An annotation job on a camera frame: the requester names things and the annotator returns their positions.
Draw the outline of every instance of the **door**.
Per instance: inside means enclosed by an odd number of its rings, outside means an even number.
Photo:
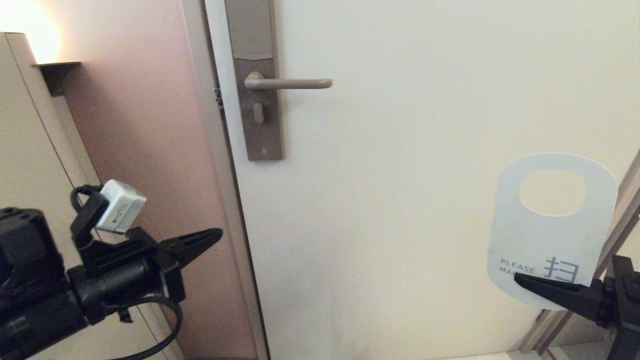
[[[516,348],[539,309],[485,272],[500,172],[640,133],[635,0],[274,0],[285,156],[248,161],[223,0],[207,15],[274,360]],[[551,191],[538,189],[540,195]]]
[[[69,230],[76,217],[69,193],[74,186],[97,177],[93,170],[93,174],[82,170],[56,115],[66,102],[57,99],[58,107],[54,107],[40,70],[34,65],[25,35],[0,33],[0,208],[42,210],[65,267],[70,268],[80,264],[80,258]],[[72,120],[67,120],[67,125],[74,127]],[[117,316],[110,316],[32,359],[102,360],[150,348],[157,341],[149,323],[156,320],[149,317],[148,309],[143,310],[146,317],[140,308],[130,309],[132,324],[120,323]],[[170,350],[149,359],[176,359]]]

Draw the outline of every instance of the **cable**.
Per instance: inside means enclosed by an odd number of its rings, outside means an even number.
[[[174,303],[169,298],[166,298],[166,297],[163,297],[163,296],[143,297],[143,298],[140,298],[138,300],[132,301],[132,302],[127,303],[127,304],[109,305],[109,306],[106,306],[106,307],[108,309],[112,309],[112,310],[118,311],[118,310],[129,309],[130,307],[135,306],[135,305],[147,304],[149,302],[155,302],[156,304],[164,305],[164,306],[170,308],[175,313],[175,320],[176,320],[175,321],[175,327],[171,331],[171,334],[169,334],[169,336],[167,336],[163,341],[160,341],[158,344],[156,344],[153,347],[150,347],[150,348],[146,349],[145,351],[138,352],[137,354],[133,354],[133,355],[125,356],[125,357],[119,357],[117,359],[110,359],[110,360],[142,360],[142,359],[146,359],[146,358],[150,357],[151,355],[156,354],[156,353],[160,352],[162,349],[164,349],[165,347],[167,347],[175,339],[175,337],[178,335],[178,331],[180,331],[180,326],[182,325],[182,317],[183,317],[182,309],[180,308],[180,306],[178,304]]]
[[[102,187],[102,185],[82,185],[71,190],[69,200],[71,200],[71,206],[74,207],[76,213],[80,212],[80,209],[82,208],[82,205],[80,205],[80,201],[78,199],[78,194],[91,195],[94,192],[99,192],[100,190],[102,190]]]

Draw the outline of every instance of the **door frame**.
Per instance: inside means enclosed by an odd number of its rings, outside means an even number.
[[[207,9],[211,8],[215,8],[216,11],[207,11]],[[225,54],[230,54],[231,49],[226,49],[228,45],[225,44],[225,42],[216,43],[216,39],[209,33],[210,31],[215,31],[219,37],[229,38],[225,2],[224,0],[184,1],[182,2],[182,9],[189,37],[189,47],[198,80],[200,101],[203,111],[207,119],[209,119],[207,123],[210,132],[209,142],[214,155],[214,161],[216,162],[216,168],[220,169],[219,177],[223,188],[225,212],[228,213],[229,226],[232,230],[232,239],[241,273],[245,302],[250,313],[249,317],[256,342],[258,359],[266,360],[269,356],[266,333],[264,332],[253,277],[250,250],[241,213],[240,196],[237,192],[233,159],[228,144],[228,134],[221,119],[220,111],[217,109],[218,105],[216,104],[215,95],[212,91],[218,84],[216,75],[221,74],[219,79],[222,85],[220,85],[220,87],[226,90],[225,106],[233,111],[234,114],[237,112],[238,116],[232,115],[233,119],[240,119],[234,64],[229,62],[224,56],[218,58],[217,63],[214,61],[214,45]],[[215,21],[216,29],[209,28],[211,20]],[[605,272],[611,256],[618,252],[631,233],[631,230],[633,230],[636,223],[638,223],[639,208],[640,149],[619,185],[618,200],[614,210],[613,220],[609,228],[607,241],[602,248],[598,260],[595,277],[600,277]],[[538,355],[542,355],[560,331],[564,329],[572,314],[570,311],[542,310],[533,326],[524,336],[518,346],[518,350],[521,352],[535,351]]]

